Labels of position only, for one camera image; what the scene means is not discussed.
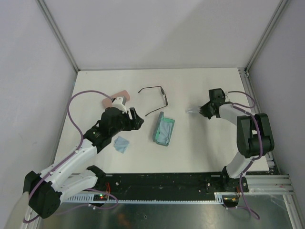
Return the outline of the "small blue cloth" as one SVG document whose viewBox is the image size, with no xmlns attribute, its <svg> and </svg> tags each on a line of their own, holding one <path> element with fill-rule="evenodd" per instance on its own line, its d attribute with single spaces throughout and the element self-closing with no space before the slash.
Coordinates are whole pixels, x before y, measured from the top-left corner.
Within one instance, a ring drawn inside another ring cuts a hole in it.
<svg viewBox="0 0 305 229">
<path fill-rule="evenodd" d="M 114 148 L 116 151 L 120 152 L 120 153 L 124 153 L 127 149 L 127 147 L 129 146 L 130 142 L 128 140 L 126 140 L 123 137 L 117 137 L 117 139 L 114 141 Z"/>
</svg>

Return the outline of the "blue-grey glasses case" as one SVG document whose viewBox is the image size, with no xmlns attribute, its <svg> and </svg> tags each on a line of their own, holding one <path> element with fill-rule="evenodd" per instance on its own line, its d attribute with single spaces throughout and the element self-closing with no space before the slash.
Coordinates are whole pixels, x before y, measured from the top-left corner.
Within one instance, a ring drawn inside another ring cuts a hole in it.
<svg viewBox="0 0 305 229">
<path fill-rule="evenodd" d="M 152 135 L 152 140 L 158 145 L 168 146 L 173 133 L 175 120 L 164 116 L 164 112 L 160 112 L 157 123 Z"/>
</svg>

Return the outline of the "light blue cleaning cloth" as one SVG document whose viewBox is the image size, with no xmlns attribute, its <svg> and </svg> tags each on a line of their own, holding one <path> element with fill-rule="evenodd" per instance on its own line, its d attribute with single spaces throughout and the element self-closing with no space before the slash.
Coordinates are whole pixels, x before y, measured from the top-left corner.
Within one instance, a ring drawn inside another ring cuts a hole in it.
<svg viewBox="0 0 305 229">
<path fill-rule="evenodd" d="M 173 124 L 171 122 L 161 121 L 159 125 L 159 136 L 157 142 L 167 145 L 170 141 L 170 134 Z"/>
</svg>

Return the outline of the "pink glasses case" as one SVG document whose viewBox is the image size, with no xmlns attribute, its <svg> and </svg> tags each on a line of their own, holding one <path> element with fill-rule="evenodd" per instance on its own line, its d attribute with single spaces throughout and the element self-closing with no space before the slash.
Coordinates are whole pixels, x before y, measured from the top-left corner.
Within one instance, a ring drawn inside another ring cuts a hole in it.
<svg viewBox="0 0 305 229">
<path fill-rule="evenodd" d="M 126 102 L 130 101 L 130 95 L 126 90 L 120 91 L 111 96 L 111 98 L 123 97 L 122 104 L 126 105 Z M 103 108 L 112 107 L 112 100 L 109 98 L 105 98 L 102 100 Z"/>
</svg>

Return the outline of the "brown thin-frame glasses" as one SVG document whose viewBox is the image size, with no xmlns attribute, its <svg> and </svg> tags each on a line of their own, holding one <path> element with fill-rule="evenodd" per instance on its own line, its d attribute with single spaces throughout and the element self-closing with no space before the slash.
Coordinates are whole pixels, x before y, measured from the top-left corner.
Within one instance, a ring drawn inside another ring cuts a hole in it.
<svg viewBox="0 0 305 229">
<path fill-rule="evenodd" d="M 152 89 L 152 88 L 160 88 L 161 94 L 163 95 L 163 98 L 164 98 L 164 101 L 165 101 L 165 105 L 161 106 L 160 108 L 157 108 L 157 109 L 155 109 L 155 110 L 150 111 L 149 113 L 147 113 L 147 114 L 145 115 L 145 117 L 147 117 L 147 116 L 150 115 L 151 113 L 154 113 L 154 112 L 159 111 L 159 110 L 161 110 L 161 109 L 163 109 L 163 108 L 166 108 L 166 107 L 169 105 L 168 99 L 167 99 L 167 95 L 166 95 L 166 93 L 165 93 L 165 90 L 164 90 L 163 87 L 160 86 L 160 85 L 158 85 L 158 86 L 143 87 L 143 88 L 141 88 L 137 93 L 139 94 L 141 91 L 143 91 L 143 90 L 145 90 L 145 89 Z"/>
</svg>

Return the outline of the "white frame sunglasses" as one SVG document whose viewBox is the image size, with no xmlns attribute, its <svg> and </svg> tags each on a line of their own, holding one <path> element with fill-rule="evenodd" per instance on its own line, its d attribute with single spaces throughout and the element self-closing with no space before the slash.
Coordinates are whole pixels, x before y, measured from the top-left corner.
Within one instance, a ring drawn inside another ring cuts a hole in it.
<svg viewBox="0 0 305 229">
<path fill-rule="evenodd" d="M 199 107 L 199 106 L 196 106 L 196 107 L 188 108 L 188 109 L 186 110 L 186 113 L 187 113 L 187 114 L 199 114 L 199 113 L 200 113 L 200 107 Z"/>
</svg>

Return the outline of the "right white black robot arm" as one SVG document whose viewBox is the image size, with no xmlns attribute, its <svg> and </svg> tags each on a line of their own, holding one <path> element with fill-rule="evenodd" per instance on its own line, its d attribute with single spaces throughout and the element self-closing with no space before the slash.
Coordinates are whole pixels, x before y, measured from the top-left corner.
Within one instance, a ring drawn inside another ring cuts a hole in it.
<svg viewBox="0 0 305 229">
<path fill-rule="evenodd" d="M 273 151 L 275 142 L 269 117 L 265 113 L 253 114 L 245 109 L 256 106 L 255 99 L 241 91 L 252 101 L 252 105 L 243 105 L 227 101 L 221 88 L 209 90 L 209 101 L 200 107 L 199 113 L 208 119 L 212 117 L 227 120 L 236 126 L 237 153 L 232 161 L 223 168 L 217 181 L 208 181 L 215 191 L 234 192 L 243 187 L 244 176 L 253 163 Z"/>
</svg>

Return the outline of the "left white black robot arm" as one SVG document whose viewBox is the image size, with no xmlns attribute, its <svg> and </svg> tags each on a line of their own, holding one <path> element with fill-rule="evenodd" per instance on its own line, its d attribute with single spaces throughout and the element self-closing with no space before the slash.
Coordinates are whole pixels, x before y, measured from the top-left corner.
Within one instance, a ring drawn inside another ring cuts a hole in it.
<svg viewBox="0 0 305 229">
<path fill-rule="evenodd" d="M 76 175 L 73 170 L 98 155 L 119 132 L 139 130 L 143 123 L 134 108 L 126 113 L 115 107 L 107 108 L 63 159 L 39 173 L 31 171 L 25 176 L 23 192 L 29 193 L 29 207 L 45 219 L 55 213 L 63 201 L 79 192 L 103 189 L 105 178 L 99 175 L 101 170 L 96 166 Z"/>
</svg>

